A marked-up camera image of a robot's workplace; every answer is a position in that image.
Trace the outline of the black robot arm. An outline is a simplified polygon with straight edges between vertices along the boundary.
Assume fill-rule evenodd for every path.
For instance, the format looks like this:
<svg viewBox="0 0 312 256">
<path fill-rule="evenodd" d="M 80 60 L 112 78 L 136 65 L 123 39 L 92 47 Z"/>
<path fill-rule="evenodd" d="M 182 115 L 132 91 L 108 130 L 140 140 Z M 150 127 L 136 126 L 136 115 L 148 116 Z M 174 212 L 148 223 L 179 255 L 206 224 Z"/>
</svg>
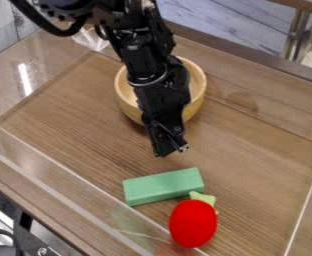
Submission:
<svg viewBox="0 0 312 256">
<path fill-rule="evenodd" d="M 126 65 L 155 155 L 186 151 L 183 111 L 191 102 L 190 72 L 174 55 L 174 32 L 156 0 L 36 0 L 36 5 L 60 19 L 84 17 L 93 25 Z"/>
</svg>

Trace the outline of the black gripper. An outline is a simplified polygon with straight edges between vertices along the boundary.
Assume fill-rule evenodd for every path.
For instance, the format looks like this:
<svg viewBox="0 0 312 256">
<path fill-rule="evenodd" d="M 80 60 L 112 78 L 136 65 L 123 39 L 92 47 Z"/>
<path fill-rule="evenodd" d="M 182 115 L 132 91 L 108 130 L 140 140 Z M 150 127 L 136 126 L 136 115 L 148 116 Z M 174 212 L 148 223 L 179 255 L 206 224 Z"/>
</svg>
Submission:
<svg viewBox="0 0 312 256">
<path fill-rule="evenodd" d="M 190 145 L 184 138 L 183 111 L 191 103 L 191 76 L 184 62 L 176 56 L 160 62 L 134 60 L 127 62 L 127 70 L 155 156 L 186 152 Z"/>
</svg>

